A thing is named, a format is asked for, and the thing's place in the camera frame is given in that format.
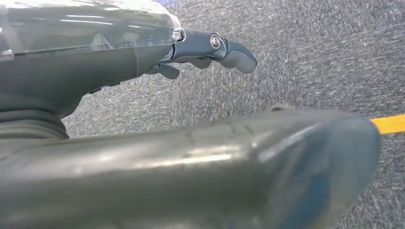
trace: yellow line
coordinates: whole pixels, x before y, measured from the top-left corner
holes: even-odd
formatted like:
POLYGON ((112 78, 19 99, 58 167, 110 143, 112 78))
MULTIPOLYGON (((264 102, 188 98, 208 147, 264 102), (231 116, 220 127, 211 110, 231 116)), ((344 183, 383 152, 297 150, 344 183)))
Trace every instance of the yellow line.
POLYGON ((371 120, 380 134, 405 132, 405 114, 371 120))

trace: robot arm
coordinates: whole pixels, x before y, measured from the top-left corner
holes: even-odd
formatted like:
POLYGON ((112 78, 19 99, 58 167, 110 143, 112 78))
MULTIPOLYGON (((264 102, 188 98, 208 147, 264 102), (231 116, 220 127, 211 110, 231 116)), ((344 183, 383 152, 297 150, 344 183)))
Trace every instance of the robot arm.
POLYGON ((287 109, 68 139, 60 118, 104 86, 143 74, 175 79, 171 64, 184 62, 256 68, 244 46, 177 28, 144 2, 0 3, 0 228, 331 226, 378 165, 378 130, 357 115, 287 109))

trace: robotic finger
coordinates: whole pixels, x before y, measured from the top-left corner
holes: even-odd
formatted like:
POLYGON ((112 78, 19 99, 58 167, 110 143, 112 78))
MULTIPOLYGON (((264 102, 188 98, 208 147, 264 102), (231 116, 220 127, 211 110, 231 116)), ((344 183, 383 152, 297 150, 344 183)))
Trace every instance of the robotic finger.
POLYGON ((182 29, 180 39, 171 51, 146 74, 161 73, 169 79, 176 79, 180 71, 171 63, 191 63, 199 69, 208 68, 212 61, 226 68, 236 68, 243 73, 252 73, 258 62, 243 45, 230 42, 217 33, 194 29, 182 29))

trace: transparent plastic cover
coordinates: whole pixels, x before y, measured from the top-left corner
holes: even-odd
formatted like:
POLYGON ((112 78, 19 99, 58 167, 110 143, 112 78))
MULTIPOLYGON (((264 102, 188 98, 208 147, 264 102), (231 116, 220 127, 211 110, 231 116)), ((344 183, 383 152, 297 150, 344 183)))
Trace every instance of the transparent plastic cover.
POLYGON ((0 61, 171 45, 180 28, 151 0, 2 0, 0 61))

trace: plastic casing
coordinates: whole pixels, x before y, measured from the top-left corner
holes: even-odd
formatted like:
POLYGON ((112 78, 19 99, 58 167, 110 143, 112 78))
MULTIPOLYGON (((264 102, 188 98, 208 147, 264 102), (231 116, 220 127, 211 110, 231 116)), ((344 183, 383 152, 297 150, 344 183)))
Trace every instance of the plastic casing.
POLYGON ((85 94, 145 73, 179 29, 147 0, 1 1, 0 112, 66 117, 85 94))
POLYGON ((171 45, 180 23, 149 0, 21 0, 0 3, 0 61, 171 45))

